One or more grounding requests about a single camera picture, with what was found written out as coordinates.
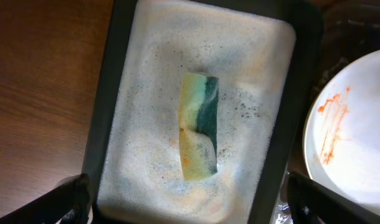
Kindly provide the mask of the yellow green sponge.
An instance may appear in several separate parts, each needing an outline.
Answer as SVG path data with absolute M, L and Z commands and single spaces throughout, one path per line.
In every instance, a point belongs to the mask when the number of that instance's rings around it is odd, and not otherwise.
M 178 109 L 179 152 L 186 181 L 217 173 L 219 79 L 204 73 L 183 76 Z

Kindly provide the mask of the white plate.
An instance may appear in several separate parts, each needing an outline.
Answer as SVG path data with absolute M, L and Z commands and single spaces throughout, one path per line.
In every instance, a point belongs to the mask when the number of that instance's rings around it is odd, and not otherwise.
M 303 156 L 312 180 L 380 216 L 380 50 L 322 89 L 305 122 Z

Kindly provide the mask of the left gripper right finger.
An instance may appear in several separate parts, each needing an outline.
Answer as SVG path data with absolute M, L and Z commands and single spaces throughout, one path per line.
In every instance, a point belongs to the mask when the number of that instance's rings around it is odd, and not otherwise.
M 293 223 L 380 224 L 379 215 L 298 172 L 288 175 L 287 200 Z

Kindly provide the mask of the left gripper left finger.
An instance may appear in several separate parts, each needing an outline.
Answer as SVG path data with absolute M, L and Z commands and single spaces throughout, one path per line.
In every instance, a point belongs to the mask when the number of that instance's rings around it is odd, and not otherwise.
M 0 218 L 6 223 L 79 223 L 88 222 L 90 178 L 72 177 L 45 195 Z

